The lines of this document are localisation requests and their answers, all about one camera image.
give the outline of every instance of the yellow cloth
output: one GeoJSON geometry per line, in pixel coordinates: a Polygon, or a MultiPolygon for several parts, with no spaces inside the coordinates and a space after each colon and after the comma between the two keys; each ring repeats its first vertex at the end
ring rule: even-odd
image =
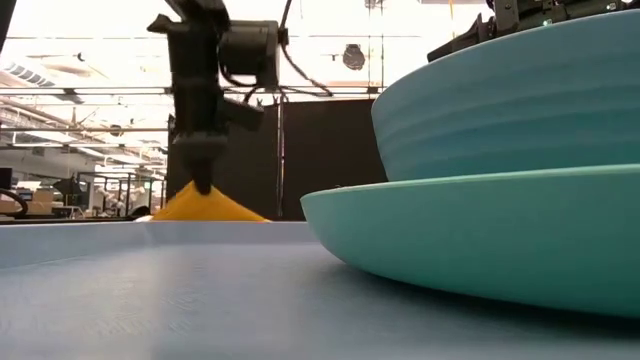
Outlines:
{"type": "Polygon", "coordinates": [[[208,195],[196,190],[193,182],[169,201],[153,220],[179,221],[268,221],[262,216],[228,198],[216,188],[208,195]]]}

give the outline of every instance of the teal bowl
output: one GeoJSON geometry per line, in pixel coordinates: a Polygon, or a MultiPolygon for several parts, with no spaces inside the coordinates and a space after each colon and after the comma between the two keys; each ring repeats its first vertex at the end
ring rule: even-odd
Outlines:
{"type": "Polygon", "coordinates": [[[371,111],[387,177],[640,163],[639,39],[640,10],[628,10],[506,36],[417,69],[371,111]]]}
{"type": "Polygon", "coordinates": [[[433,289],[640,317],[640,165],[385,183],[302,198],[344,262],[433,289]]]}

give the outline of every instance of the gray tabletop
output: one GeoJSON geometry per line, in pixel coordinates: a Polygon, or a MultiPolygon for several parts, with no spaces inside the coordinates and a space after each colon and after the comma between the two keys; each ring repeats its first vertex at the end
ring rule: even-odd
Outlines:
{"type": "Polygon", "coordinates": [[[0,358],[639,359],[640,324],[381,279],[305,224],[11,226],[0,358]]]}

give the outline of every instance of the black backdrop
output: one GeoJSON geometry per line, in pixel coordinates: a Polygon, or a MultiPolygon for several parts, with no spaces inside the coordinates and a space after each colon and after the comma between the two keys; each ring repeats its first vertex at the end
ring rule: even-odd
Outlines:
{"type": "MultiPolygon", "coordinates": [[[[278,199],[278,107],[265,107],[260,131],[234,128],[216,164],[226,195],[274,220],[304,220],[300,198],[310,192],[387,181],[371,124],[372,100],[285,103],[284,179],[278,199]]],[[[187,182],[169,148],[167,198],[187,182]]]]}
{"type": "Polygon", "coordinates": [[[373,100],[286,103],[283,220],[304,220],[313,191],[387,181],[371,123],[373,100]]]}
{"type": "MultiPolygon", "coordinates": [[[[229,147],[216,162],[215,186],[225,195],[268,219],[277,219],[277,138],[278,109],[265,108],[264,122],[258,132],[233,126],[229,147]]],[[[167,199],[188,182],[188,174],[180,160],[172,156],[169,146],[167,199]]]]}

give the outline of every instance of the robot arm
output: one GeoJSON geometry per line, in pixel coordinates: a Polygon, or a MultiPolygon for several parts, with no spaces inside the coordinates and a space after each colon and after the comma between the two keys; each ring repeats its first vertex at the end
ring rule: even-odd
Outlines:
{"type": "Polygon", "coordinates": [[[277,21],[230,20],[222,0],[166,0],[181,17],[159,15],[148,30],[167,35],[175,106],[171,151],[201,194],[209,194],[213,165],[227,146],[230,123],[259,128],[263,111],[224,98],[219,75],[253,75],[254,88],[276,90],[278,46],[288,41],[277,21]]]}

